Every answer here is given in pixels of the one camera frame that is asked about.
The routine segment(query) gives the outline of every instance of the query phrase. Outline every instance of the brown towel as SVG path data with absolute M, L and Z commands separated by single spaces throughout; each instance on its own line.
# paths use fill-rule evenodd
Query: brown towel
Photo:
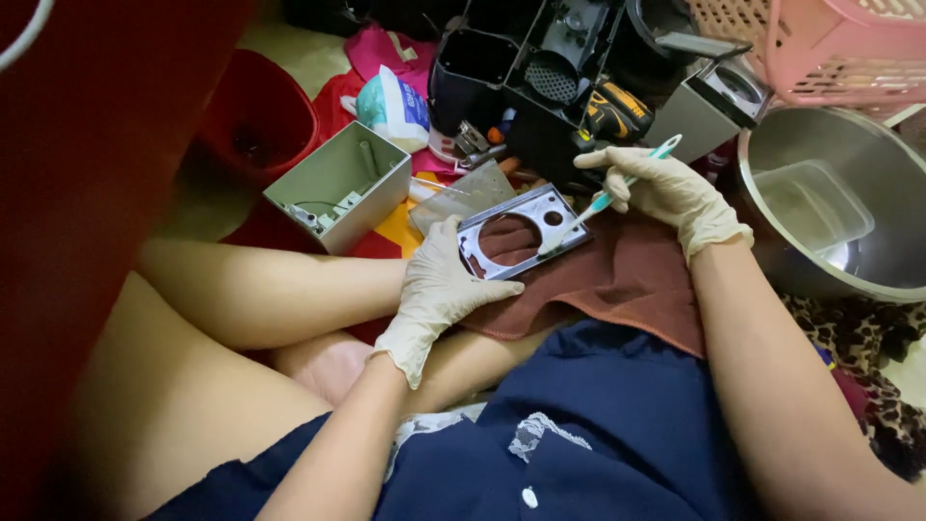
M 703 358 L 695 291 L 675 231 L 640 213 L 612 210 L 587 224 L 594 240 L 523 273 L 522 295 L 483 306 L 461 324 L 489 337 L 515 339 L 578 310 L 638 327 Z M 540 242 L 529 222 L 512 217 L 484 226 L 480 240 L 486 257 L 504 265 L 534 255 Z

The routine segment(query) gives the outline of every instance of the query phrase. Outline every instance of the red bucket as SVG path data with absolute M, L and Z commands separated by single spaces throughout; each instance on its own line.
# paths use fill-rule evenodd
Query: red bucket
M 197 138 L 223 166 L 265 188 L 315 149 L 318 116 L 285 70 L 256 52 L 237 49 Z

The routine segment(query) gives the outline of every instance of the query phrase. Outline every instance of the pink laundry basket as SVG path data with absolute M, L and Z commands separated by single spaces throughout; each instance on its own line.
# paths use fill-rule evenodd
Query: pink laundry basket
M 750 61 L 795 105 L 926 101 L 926 0 L 687 0 L 705 35 L 751 41 Z

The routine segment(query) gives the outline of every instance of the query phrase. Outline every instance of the latex glove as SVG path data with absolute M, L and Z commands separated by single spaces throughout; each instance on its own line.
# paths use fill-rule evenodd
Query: latex glove
M 402 283 L 402 303 L 385 333 L 376 339 L 373 354 L 387 351 L 417 389 L 431 344 L 443 331 L 476 308 L 514 297 L 524 291 L 520 282 L 485 281 L 463 266 L 457 245 L 455 215 L 431 226 L 415 251 Z
M 686 261 L 691 261 L 692 256 L 707 245 L 737 235 L 742 235 L 752 247 L 752 228 L 737 221 L 736 210 L 723 200 L 717 189 L 681 161 L 672 157 L 650 158 L 651 152 L 646 148 L 609 146 L 582 154 L 574 162 L 582 169 L 610 167 L 604 188 L 614 197 L 611 206 L 626 213 L 633 205 L 677 228 Z M 638 177 L 640 181 L 628 189 L 624 175 Z

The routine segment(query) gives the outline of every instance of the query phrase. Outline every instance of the plastic bag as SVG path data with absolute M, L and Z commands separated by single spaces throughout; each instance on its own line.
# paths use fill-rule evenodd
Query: plastic bag
M 341 105 L 373 132 L 409 154 L 428 145 L 431 121 L 424 98 L 388 67 L 380 66 L 356 98 L 344 96 Z

